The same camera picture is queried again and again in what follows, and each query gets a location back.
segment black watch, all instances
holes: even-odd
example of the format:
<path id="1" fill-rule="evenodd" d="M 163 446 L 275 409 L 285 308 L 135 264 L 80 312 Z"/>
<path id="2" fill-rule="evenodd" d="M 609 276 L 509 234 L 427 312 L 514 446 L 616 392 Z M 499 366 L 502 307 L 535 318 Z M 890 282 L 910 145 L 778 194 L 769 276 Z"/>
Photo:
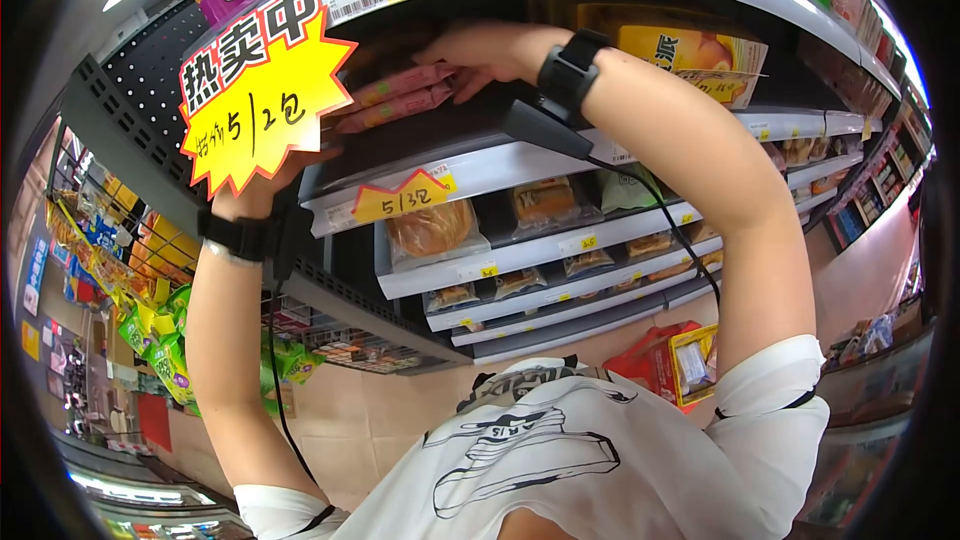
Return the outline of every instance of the black watch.
<path id="1" fill-rule="evenodd" d="M 581 28 L 566 46 L 551 48 L 536 77 L 539 107 L 567 126 L 575 126 L 580 121 L 580 105 L 599 73 L 594 56 L 609 45 L 604 34 Z"/>
<path id="2" fill-rule="evenodd" d="M 227 221 L 210 212 L 210 206 L 197 213 L 197 231 L 201 238 L 224 246 L 238 259 L 255 263 L 275 256 L 280 227 L 273 218 L 238 217 Z"/>

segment round bread bun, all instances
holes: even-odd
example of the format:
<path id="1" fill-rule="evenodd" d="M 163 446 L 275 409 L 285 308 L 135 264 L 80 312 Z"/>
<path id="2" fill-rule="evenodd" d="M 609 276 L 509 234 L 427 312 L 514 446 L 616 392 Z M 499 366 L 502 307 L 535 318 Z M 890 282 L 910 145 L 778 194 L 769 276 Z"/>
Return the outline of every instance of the round bread bun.
<path id="1" fill-rule="evenodd" d="M 473 224 L 467 200 L 456 200 L 387 219 L 387 230 L 411 256 L 426 257 L 460 246 Z"/>

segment black cable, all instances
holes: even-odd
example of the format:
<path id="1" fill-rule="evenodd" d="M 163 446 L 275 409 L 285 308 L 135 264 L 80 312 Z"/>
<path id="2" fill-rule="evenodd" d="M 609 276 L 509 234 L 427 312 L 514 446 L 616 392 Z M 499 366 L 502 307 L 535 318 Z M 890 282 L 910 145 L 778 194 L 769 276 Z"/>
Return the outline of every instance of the black cable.
<path id="1" fill-rule="evenodd" d="M 300 466 L 303 467 L 303 471 L 305 471 L 306 475 L 310 477 L 310 480 L 312 480 L 314 484 L 317 484 L 317 479 L 310 472 L 310 468 L 307 466 L 304 456 L 301 454 L 300 449 L 297 448 L 297 443 L 294 442 L 294 437 L 290 434 L 290 429 L 287 427 L 287 418 L 283 414 L 281 377 L 277 375 L 277 355 L 274 353 L 274 315 L 277 312 L 277 301 L 280 300 L 282 288 L 283 282 L 277 282 L 276 291 L 272 294 L 272 296 L 270 296 L 270 319 L 267 323 L 267 342 L 270 344 L 270 368 L 273 370 L 273 388 L 276 392 L 276 406 L 280 411 L 280 426 L 283 428 L 283 434 L 287 437 L 287 442 L 290 443 L 290 447 L 294 450 L 296 460 L 300 462 Z"/>
<path id="2" fill-rule="evenodd" d="M 664 199 L 661 198 L 660 193 L 657 192 L 653 186 L 650 186 L 650 184 L 648 184 L 647 181 L 644 180 L 641 176 L 635 175 L 629 170 L 626 170 L 621 167 L 617 167 L 616 165 L 609 164 L 608 162 L 603 162 L 598 159 L 594 159 L 594 157 L 586 157 L 585 159 L 583 159 L 583 161 L 588 162 L 592 165 L 595 165 L 598 168 L 607 170 L 608 172 L 613 172 L 614 174 L 626 175 L 630 179 L 634 179 L 640 184 L 643 184 L 643 187 L 647 189 L 647 192 L 653 195 L 653 198 L 656 201 L 656 205 L 660 208 L 660 210 L 663 211 L 663 215 L 666 217 L 667 223 L 670 224 L 670 231 L 673 232 L 674 238 L 676 238 L 677 241 L 681 245 L 683 245 L 683 248 L 686 250 L 686 253 L 690 255 L 690 259 L 693 260 L 693 265 L 697 268 L 697 270 L 700 270 L 700 272 L 703 274 L 703 277 L 706 278 L 706 281 L 710 282 L 710 285 L 713 287 L 713 295 L 716 297 L 716 300 L 717 300 L 717 309 L 719 309 L 720 308 L 720 287 L 717 285 L 716 280 L 714 280 L 714 275 L 707 270 L 704 264 L 700 261 L 700 257 L 697 256 L 697 253 L 693 252 L 693 248 L 690 246 L 690 243 L 687 241 L 684 235 L 681 234 L 680 228 L 677 227 L 677 223 L 674 222 L 673 216 L 670 214 L 670 210 L 666 208 L 666 203 L 664 202 Z"/>

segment wire basket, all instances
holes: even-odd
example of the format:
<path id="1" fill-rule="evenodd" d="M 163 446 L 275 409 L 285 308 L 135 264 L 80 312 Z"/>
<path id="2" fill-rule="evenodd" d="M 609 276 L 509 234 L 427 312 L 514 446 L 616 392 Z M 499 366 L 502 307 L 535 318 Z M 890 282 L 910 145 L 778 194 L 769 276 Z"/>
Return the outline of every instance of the wire basket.
<path id="1" fill-rule="evenodd" d="M 264 290 L 261 296 L 260 321 L 266 329 L 270 322 L 271 294 Z M 280 294 L 276 300 L 273 335 L 302 344 L 313 354 L 325 356 L 334 366 L 371 373 L 390 374 L 447 363 L 438 356 L 344 325 L 286 294 Z"/>

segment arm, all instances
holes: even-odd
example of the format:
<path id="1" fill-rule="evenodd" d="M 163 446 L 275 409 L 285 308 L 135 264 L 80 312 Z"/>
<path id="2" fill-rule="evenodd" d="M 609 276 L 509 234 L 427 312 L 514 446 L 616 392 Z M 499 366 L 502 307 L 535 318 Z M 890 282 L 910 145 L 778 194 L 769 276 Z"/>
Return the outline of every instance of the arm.
<path id="1" fill-rule="evenodd" d="M 420 63 L 472 67 L 456 102 L 491 80 L 536 83 L 551 47 L 572 32 L 482 23 L 441 36 Z M 718 373 L 776 342 L 814 334 L 807 247 L 790 190 L 760 143 L 690 83 L 613 48 L 597 53 L 600 74 L 582 114 L 686 198 L 723 236 L 724 300 Z"/>
<path id="2" fill-rule="evenodd" d="M 292 157 L 273 180 L 254 176 L 239 197 L 213 200 L 225 220 L 270 216 L 275 189 L 302 167 Z M 190 295 L 186 359 L 197 406 L 231 486 L 279 486 L 329 503 L 297 461 L 260 398 L 260 288 L 263 267 L 220 257 L 204 246 Z"/>

